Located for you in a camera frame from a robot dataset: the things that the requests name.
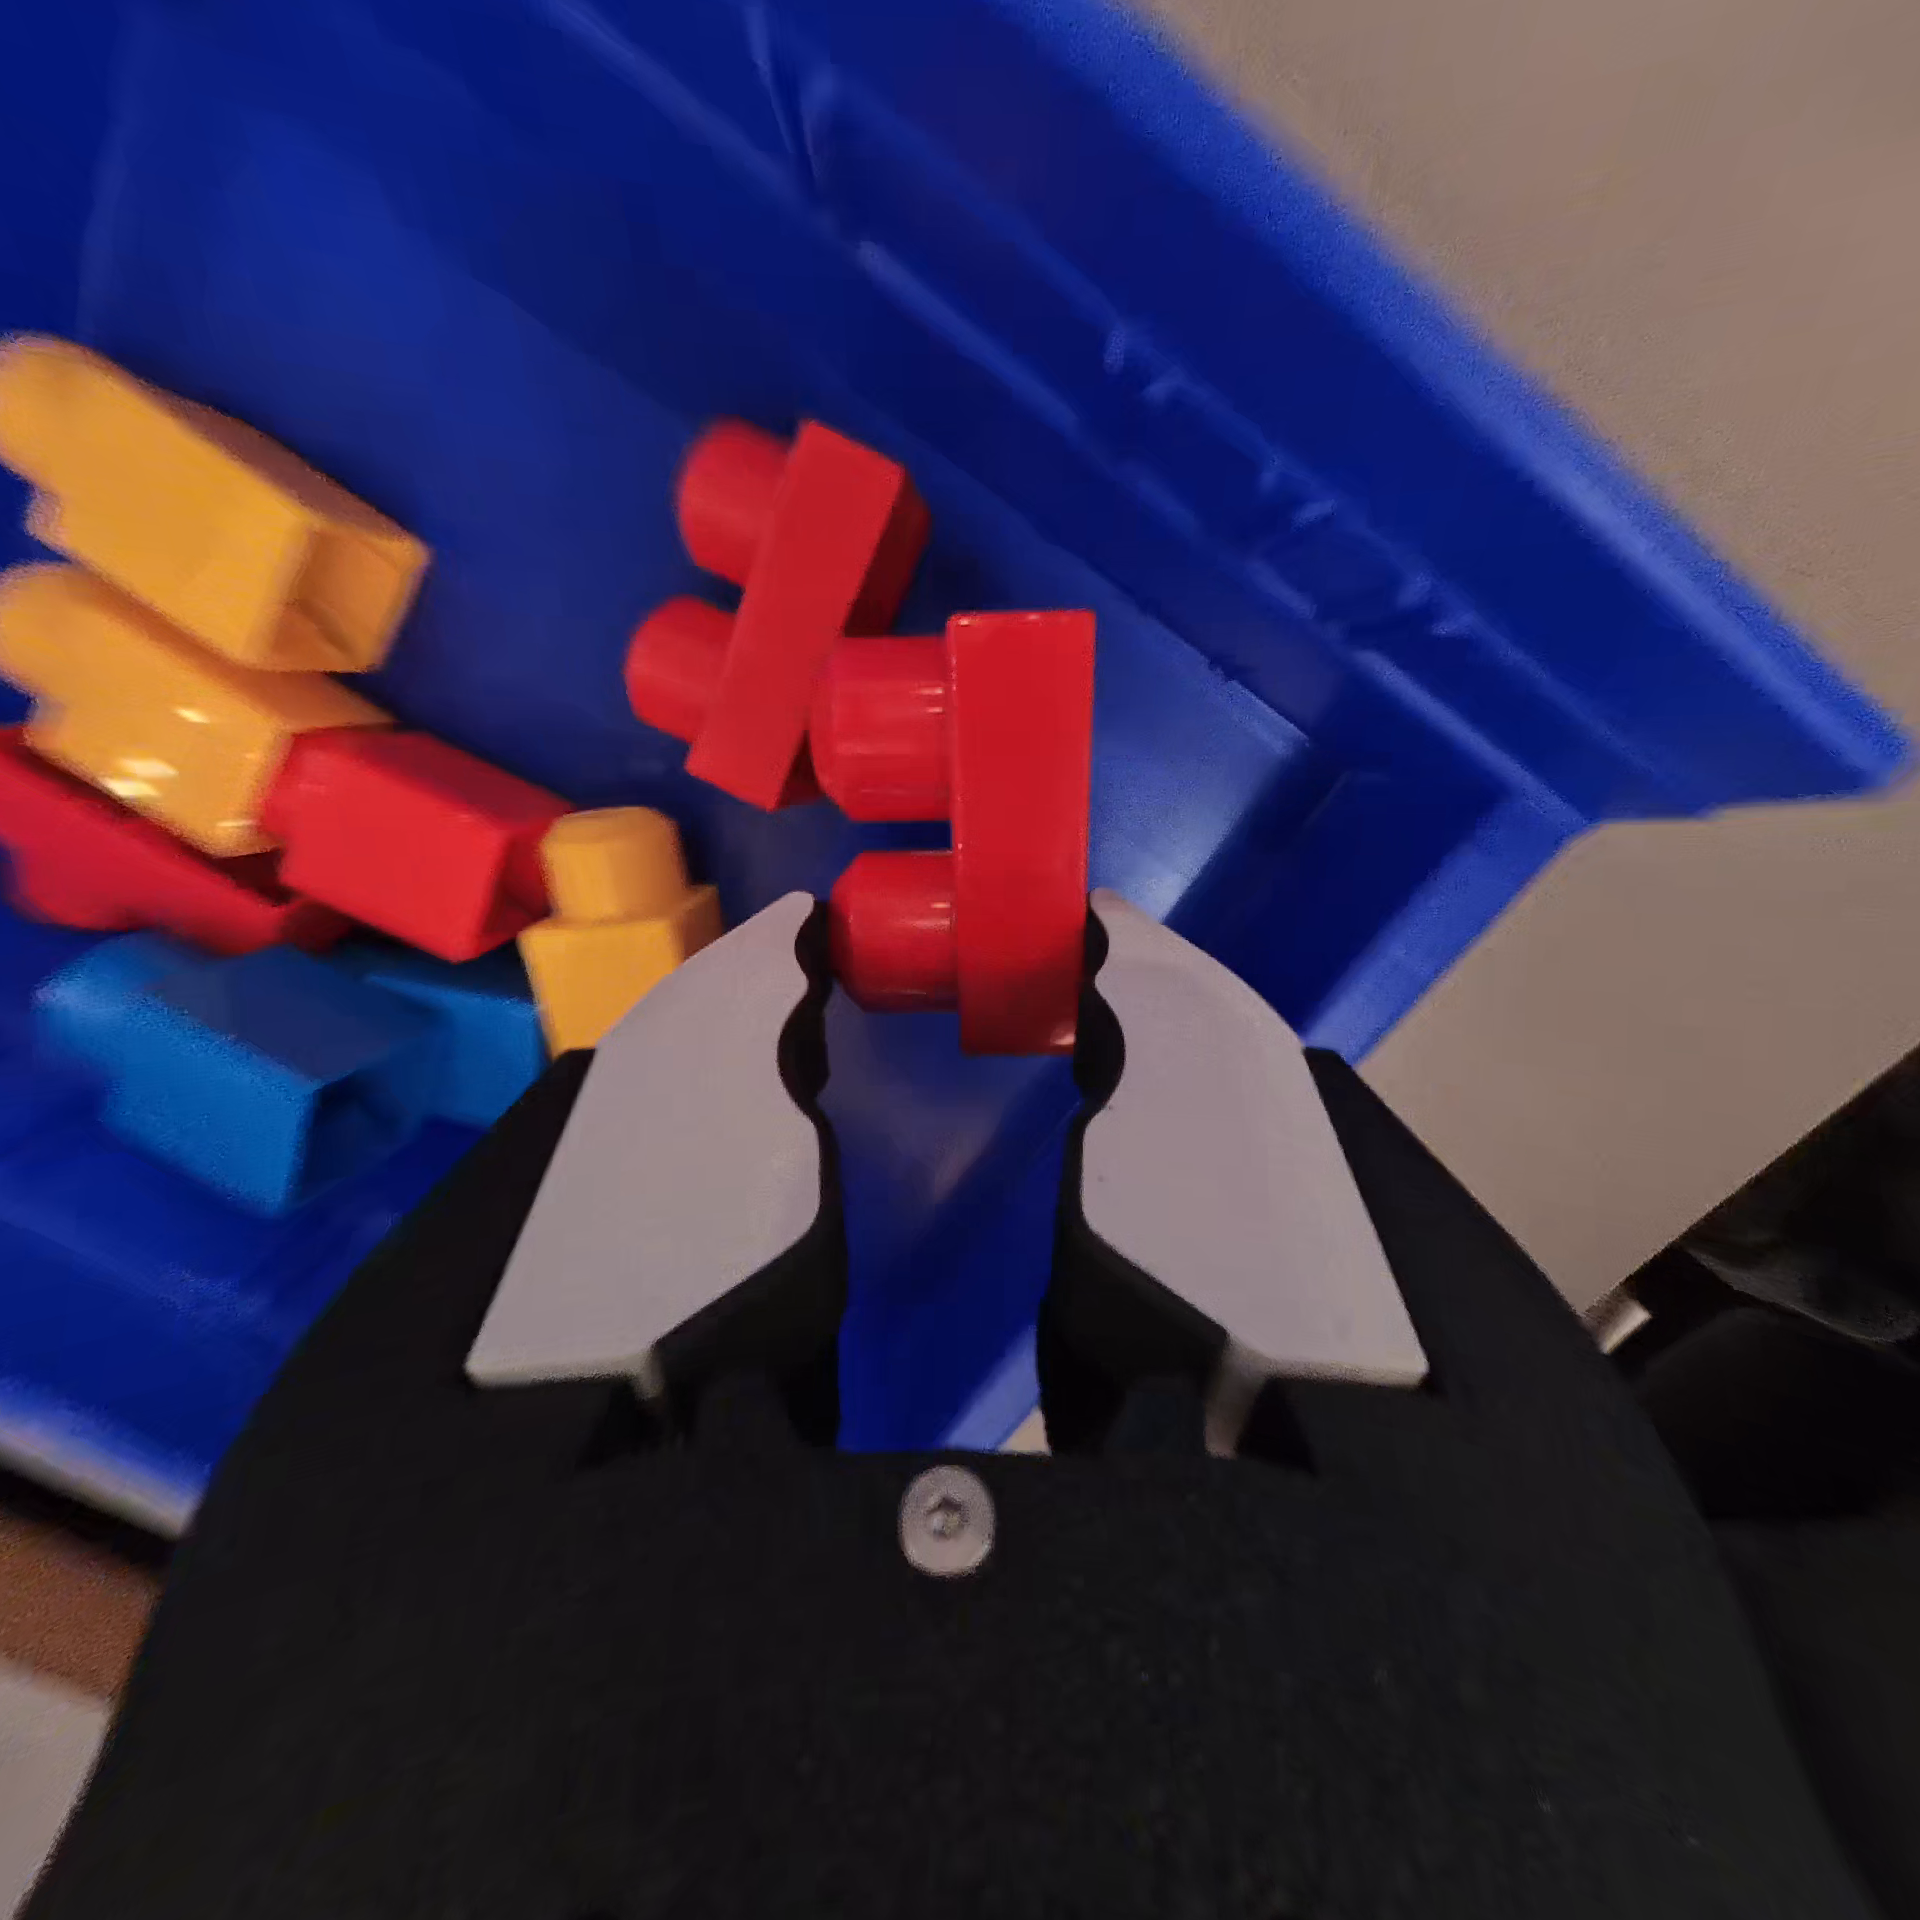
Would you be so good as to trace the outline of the grey desk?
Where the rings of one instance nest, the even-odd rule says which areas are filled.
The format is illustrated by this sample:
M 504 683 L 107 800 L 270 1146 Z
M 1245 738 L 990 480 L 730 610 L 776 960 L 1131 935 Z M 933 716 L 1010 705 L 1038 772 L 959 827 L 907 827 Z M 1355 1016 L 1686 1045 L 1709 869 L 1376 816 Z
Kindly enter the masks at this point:
M 1914 4 L 1151 4 L 1914 731 Z M 1914 1045 L 1914 778 L 1571 844 L 1363 1064 L 1589 1311 Z

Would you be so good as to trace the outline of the wood-edged side table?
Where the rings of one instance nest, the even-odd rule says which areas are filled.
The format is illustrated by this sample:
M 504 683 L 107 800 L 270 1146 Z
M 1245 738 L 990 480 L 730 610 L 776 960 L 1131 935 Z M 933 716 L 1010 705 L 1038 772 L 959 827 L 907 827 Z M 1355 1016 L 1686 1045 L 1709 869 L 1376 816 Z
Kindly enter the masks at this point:
M 119 1699 L 170 1560 L 170 1545 L 138 1527 L 3 1481 L 3 1660 Z

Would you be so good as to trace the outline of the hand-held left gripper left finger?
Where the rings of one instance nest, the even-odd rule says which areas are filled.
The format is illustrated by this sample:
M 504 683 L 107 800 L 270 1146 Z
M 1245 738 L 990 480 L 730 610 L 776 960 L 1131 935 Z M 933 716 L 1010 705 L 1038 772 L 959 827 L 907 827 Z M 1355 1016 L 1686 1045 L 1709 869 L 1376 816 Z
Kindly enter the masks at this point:
M 845 1202 L 824 904 L 786 893 L 649 989 L 591 1053 L 467 1346 L 479 1387 L 619 1380 L 688 1428 L 759 1377 L 840 1428 Z

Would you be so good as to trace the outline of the red two-stud block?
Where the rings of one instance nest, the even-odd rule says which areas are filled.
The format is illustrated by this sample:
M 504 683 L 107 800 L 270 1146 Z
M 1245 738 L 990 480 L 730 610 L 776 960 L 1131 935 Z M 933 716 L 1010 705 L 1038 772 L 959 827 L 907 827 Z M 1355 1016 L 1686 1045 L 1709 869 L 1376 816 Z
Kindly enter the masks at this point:
M 955 1016 L 973 1057 L 1067 1053 L 1086 963 L 1096 620 L 949 617 L 941 636 L 840 640 L 808 754 L 858 825 L 944 825 L 833 882 L 832 971 L 869 1016 Z
M 815 800 L 814 683 L 838 640 L 890 626 L 928 505 L 899 464 L 822 424 L 782 440 L 735 418 L 688 447 L 673 505 L 690 562 L 735 607 L 675 594 L 649 612 L 621 663 L 629 705 L 720 793 L 763 811 Z

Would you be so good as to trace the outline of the red one-stud block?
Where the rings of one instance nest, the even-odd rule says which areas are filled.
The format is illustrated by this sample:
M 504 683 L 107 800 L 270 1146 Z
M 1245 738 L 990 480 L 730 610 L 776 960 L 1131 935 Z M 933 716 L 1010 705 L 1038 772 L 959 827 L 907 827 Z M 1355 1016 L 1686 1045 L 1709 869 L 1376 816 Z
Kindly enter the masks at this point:
M 279 880 L 446 963 L 545 917 L 539 857 L 571 805 L 423 731 L 301 731 L 261 808 Z
M 295 893 L 273 853 L 208 855 L 1 731 L 7 898 L 27 919 L 90 933 L 161 933 L 216 956 L 321 954 L 344 914 Z

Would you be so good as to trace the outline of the blue plastic bin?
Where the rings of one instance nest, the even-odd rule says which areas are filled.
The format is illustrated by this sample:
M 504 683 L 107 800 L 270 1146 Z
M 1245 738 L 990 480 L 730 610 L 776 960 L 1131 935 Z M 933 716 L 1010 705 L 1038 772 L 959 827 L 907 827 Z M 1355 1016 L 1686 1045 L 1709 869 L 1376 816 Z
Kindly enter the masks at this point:
M 864 845 L 619 685 L 698 426 L 930 508 L 909 631 L 1096 620 L 1089 869 L 1379 1041 L 1579 833 L 1849 800 L 1886 714 L 1103 4 L 3 4 L 3 333 L 266 432 L 434 553 L 375 685 L 681 819 L 746 917 Z

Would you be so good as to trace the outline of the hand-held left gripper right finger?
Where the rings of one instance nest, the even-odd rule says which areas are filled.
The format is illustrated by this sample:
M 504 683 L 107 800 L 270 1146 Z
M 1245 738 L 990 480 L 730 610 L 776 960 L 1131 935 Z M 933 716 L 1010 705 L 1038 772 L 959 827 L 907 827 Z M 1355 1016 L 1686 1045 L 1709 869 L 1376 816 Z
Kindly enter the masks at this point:
M 1234 971 L 1111 889 L 1087 963 L 1040 1418 L 1093 1453 L 1169 1389 L 1234 1453 L 1281 1383 L 1419 1389 L 1427 1355 L 1314 1082 L 1306 1048 Z

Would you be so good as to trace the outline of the person's dark clothing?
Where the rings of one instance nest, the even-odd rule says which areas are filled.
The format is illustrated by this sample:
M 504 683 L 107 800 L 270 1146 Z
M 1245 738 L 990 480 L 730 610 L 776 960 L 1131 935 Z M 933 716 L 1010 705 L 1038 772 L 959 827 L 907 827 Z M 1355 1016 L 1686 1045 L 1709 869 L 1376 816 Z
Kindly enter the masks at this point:
M 1918 1915 L 1918 1059 L 1630 1283 L 1616 1355 L 1714 1529 L 1819 1800 Z

